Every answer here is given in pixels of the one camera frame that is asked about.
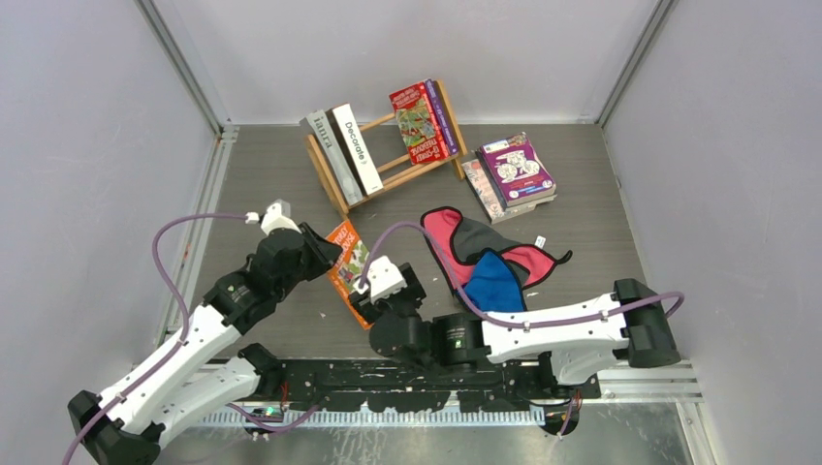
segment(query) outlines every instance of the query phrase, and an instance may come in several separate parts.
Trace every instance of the purple book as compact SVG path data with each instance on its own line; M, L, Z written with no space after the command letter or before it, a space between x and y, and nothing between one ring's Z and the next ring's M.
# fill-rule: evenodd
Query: purple book
M442 101L439 100L439 95L436 93L434 81L426 79L426 93L428 99L431 100L431 106L434 107L437 123L440 130L442 130L442 137L445 139L445 144L448 145L448 151L452 155L457 153L457 141L454 140L454 132L451 130L451 125L448 123L448 118L445 116L445 110L442 107Z
M538 201L556 192L556 183L525 133L487 143L477 154L506 208Z

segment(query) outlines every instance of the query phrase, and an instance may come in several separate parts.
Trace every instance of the gray floor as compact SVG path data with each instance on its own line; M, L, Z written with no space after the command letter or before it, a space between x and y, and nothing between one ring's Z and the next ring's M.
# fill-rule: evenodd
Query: gray floor
M617 190L600 129L593 125L462 126L469 147L526 131L541 160L557 182L558 198L534 212L496 225L512 239L547 239L546 250L561 256L574 251L571 262L559 266L544 283L528 290L531 310L574 303L611 289L615 279L643 279L633 237ZM299 127L248 127L239 131L229 161L218 211L261 211L282 198L292 204L292 216L325 235L339 224L320 186ZM377 162L404 153L396 126L365 133ZM451 167L417 178L351 212L351 220L370 245L389 225L417 221L434 207L451 205L467 217L485 220L465 181ZM262 234L237 222L215 222L197 285L202 295L221 275L244 263ZM424 317L454 313L444 279L422 238L400 231L381 252L396 264L410 262L426 286ZM367 334L349 313L325 278L300 284L277 312L255 326L222 355L229 357L252 342L278 357L374 357Z

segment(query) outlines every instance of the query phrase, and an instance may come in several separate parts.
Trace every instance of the cloth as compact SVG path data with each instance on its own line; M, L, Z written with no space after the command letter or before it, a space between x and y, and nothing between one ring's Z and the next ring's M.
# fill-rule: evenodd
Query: cloth
M423 214L420 224L426 228L440 245L445 258L457 275L457 282L451 282L443 263L433 251L430 241L428 248L445 275L452 292L457 286L465 286L471 278L474 266L483 257L484 251L492 250L510 269L520 283L521 290L545 281L558 264L571 260L569 250L561 259L555 259L548 252L533 244L522 244L503 237L489 225L464 218L456 208L442 206Z
M496 252L487 249L474 266L465 293L484 312L525 311L520 280Z

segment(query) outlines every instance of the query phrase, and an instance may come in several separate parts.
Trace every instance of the white book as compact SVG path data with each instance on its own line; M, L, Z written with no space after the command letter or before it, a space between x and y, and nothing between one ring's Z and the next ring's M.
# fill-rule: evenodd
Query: white book
M314 133L317 137L317 142L323 147L326 153L326 158L332 166L334 176L339 184L342 195L349 205L353 205L363 199L363 191L357 185L357 179L351 173L351 168L339 148L339 143L333 134L332 125L322 110L317 110L310 113L302 121L300 125L308 131Z
M371 160L368 148L365 147L363 135L360 133L360 127L357 126L357 120L354 119L351 106L345 104L332 108L330 114L333 116L334 133L340 141L345 141L345 143L340 143L343 148L342 152L348 159L349 165L357 172L363 192L370 196L382 190L383 181L380 179L377 167L374 166L374 161Z

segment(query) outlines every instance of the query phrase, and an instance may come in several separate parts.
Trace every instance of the small white tag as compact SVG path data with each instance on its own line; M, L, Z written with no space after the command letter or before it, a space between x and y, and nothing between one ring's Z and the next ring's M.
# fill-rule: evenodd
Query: small white tag
M508 141L503 139L483 145L483 151L485 151L486 153L493 153L499 150L506 149L508 148L508 146Z

